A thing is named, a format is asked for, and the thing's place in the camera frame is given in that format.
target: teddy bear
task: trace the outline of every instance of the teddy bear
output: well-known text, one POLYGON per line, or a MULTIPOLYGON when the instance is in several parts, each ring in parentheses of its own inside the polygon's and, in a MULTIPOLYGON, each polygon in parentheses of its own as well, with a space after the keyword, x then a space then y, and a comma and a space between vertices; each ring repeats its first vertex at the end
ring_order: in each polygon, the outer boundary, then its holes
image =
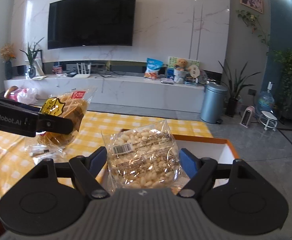
POLYGON ((184 58, 179 58, 177 59, 177 63, 174 65, 174 67, 177 70, 185 70, 187 64, 188 64, 187 60, 185 60, 184 58))

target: blue-gray trash can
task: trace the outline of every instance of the blue-gray trash can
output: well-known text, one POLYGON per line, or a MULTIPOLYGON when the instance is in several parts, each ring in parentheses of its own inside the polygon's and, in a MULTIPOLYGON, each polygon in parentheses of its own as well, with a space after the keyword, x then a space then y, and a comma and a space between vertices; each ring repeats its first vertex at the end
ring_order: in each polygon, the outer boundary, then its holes
POLYGON ((205 88, 204 102, 200 117, 205 122, 216 123, 224 109, 224 98, 228 89, 224 86, 209 83, 205 88))

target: wall switch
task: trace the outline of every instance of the wall switch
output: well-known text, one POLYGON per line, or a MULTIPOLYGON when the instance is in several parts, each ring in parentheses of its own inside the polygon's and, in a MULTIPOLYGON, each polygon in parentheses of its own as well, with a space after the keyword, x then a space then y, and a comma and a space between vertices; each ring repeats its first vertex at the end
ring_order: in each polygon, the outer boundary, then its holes
POLYGON ((248 95, 255 96, 256 93, 257 93, 256 90, 254 90, 254 89, 248 89, 248 95))

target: framed painting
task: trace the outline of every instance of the framed painting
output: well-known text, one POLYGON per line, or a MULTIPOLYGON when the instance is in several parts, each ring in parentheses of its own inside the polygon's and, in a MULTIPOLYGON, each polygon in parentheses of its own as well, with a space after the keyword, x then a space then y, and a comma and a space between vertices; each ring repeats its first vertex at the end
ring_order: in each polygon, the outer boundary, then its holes
POLYGON ((259 13, 263 13, 263 0, 240 0, 240 3, 259 13))

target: television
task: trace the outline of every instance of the television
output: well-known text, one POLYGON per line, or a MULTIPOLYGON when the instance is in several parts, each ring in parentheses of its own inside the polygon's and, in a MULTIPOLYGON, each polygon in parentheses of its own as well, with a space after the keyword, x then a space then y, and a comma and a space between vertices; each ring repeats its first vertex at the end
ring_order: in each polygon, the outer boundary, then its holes
POLYGON ((48 49, 132 46, 136 0, 62 0, 49 5, 48 49))

